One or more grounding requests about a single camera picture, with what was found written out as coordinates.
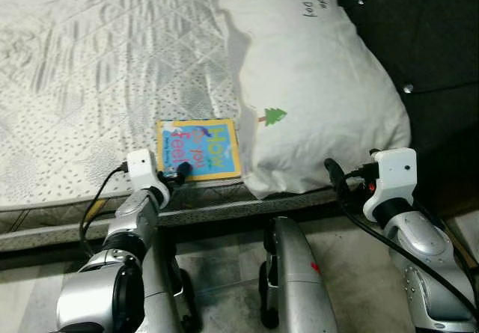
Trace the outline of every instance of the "quilted mattress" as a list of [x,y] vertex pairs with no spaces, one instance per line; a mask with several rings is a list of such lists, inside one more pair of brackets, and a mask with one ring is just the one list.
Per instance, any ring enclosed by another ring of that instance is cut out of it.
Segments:
[[215,5],[0,0],[0,210],[92,198],[158,120],[234,117]]

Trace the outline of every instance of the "white pillow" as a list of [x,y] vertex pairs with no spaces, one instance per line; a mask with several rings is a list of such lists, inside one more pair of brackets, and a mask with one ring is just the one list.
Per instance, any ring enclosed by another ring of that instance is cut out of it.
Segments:
[[264,198],[329,185],[369,149],[405,147],[394,86],[336,0],[219,0],[239,93],[242,178]]

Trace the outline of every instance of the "floor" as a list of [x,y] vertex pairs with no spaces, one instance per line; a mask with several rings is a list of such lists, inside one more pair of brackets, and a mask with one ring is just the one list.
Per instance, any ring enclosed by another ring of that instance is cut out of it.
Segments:
[[[304,222],[341,333],[414,332],[400,273],[386,247],[345,218]],[[254,231],[178,245],[178,263],[192,277],[203,332],[276,332],[260,323],[257,275],[265,259]],[[4,333],[55,330],[55,306],[72,263],[0,271]]]

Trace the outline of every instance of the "children's book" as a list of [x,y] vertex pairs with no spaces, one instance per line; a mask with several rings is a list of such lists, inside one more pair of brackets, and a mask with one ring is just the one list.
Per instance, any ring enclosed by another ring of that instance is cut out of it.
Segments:
[[192,166],[187,180],[211,180],[241,175],[234,122],[221,120],[158,121],[158,167],[175,172],[182,162]]

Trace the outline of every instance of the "book cover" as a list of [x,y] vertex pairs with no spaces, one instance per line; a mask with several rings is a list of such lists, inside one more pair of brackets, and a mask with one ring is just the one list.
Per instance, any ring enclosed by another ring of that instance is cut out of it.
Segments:
[[158,167],[174,172],[188,162],[190,181],[241,175],[237,137],[231,119],[158,121]]

